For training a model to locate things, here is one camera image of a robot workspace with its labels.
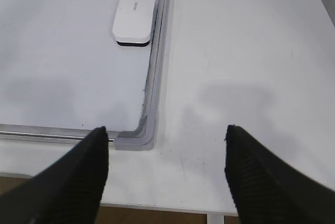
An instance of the wooden floor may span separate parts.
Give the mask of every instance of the wooden floor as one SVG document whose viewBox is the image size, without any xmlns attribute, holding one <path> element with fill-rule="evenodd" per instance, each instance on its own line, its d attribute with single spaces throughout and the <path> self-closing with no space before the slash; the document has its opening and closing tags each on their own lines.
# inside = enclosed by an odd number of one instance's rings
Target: wooden floor
<svg viewBox="0 0 335 224">
<path fill-rule="evenodd" d="M 25 181 L 23 178 L 0 177 L 0 195 Z M 206 215 L 200 214 L 100 207 L 95 224 L 205 224 L 206 222 Z M 239 223 L 236 217 L 226 217 L 226 224 Z"/>
</svg>

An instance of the table leg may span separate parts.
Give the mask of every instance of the table leg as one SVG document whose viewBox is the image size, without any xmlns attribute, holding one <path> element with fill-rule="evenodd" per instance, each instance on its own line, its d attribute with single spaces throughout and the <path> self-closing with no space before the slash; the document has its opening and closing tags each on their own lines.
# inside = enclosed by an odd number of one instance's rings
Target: table leg
<svg viewBox="0 0 335 224">
<path fill-rule="evenodd" d="M 225 216 L 207 215 L 207 224 L 225 224 Z"/>
</svg>

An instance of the table surface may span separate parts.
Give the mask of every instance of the table surface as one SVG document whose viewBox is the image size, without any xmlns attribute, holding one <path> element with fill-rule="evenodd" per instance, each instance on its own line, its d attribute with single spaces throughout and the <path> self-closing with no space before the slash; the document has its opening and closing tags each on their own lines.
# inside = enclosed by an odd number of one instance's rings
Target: table surface
<svg viewBox="0 0 335 224">
<path fill-rule="evenodd" d="M 154 150 L 110 151 L 103 203 L 235 215 L 228 124 L 335 189 L 335 29 L 321 0 L 171 0 Z M 0 141 L 2 174 L 71 146 Z"/>
</svg>

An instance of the whiteboard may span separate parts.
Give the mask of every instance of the whiteboard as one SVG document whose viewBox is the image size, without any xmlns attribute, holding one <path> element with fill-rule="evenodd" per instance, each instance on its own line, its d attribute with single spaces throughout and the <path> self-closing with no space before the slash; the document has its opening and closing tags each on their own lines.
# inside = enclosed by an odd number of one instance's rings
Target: whiteboard
<svg viewBox="0 0 335 224">
<path fill-rule="evenodd" d="M 0 0 L 0 124 L 133 131 L 151 46 L 121 47 L 118 0 Z"/>
</svg>

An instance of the whiteboard eraser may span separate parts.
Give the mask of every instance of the whiteboard eraser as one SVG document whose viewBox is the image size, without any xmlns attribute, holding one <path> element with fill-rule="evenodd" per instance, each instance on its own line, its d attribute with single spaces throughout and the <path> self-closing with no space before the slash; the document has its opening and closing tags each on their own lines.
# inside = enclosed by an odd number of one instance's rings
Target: whiteboard eraser
<svg viewBox="0 0 335 224">
<path fill-rule="evenodd" d="M 147 46 L 151 38 L 156 0 L 120 0 L 113 24 L 113 34 L 121 46 Z"/>
</svg>

